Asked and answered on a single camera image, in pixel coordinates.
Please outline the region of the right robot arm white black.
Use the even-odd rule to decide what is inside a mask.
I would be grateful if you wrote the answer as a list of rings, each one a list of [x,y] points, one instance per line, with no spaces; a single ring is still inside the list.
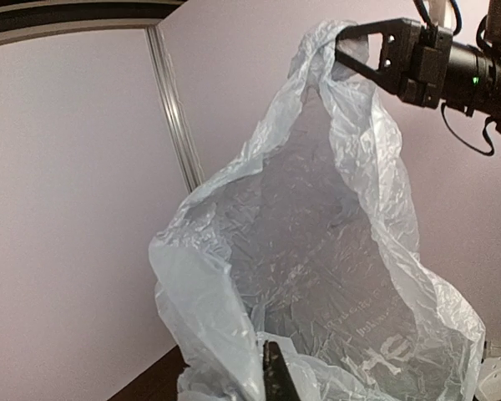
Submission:
[[[344,28],[337,42],[382,36],[377,69],[337,50],[337,62],[421,108],[455,109],[467,116],[486,114],[501,134],[501,1],[492,1],[478,25],[475,45],[455,41],[457,29],[430,21],[422,2],[422,19],[397,18]]]

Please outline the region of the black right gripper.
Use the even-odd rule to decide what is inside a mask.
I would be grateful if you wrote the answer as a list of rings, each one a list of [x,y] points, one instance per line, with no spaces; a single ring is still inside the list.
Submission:
[[[396,18],[349,25],[339,32],[336,41],[377,33],[382,35],[378,69],[343,52],[335,52],[336,61],[406,104],[437,108],[453,43],[451,29]]]

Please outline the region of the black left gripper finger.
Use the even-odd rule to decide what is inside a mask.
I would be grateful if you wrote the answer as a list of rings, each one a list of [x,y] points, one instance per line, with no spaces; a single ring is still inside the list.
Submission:
[[[266,401],[301,400],[278,343],[265,341],[262,367]]]

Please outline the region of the translucent blue trash bag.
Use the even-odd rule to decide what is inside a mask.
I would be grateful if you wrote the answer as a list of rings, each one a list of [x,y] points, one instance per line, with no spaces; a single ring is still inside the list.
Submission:
[[[262,400],[278,343],[303,400],[470,400],[485,326],[420,262],[402,135],[308,31],[240,154],[149,245],[180,400]]]

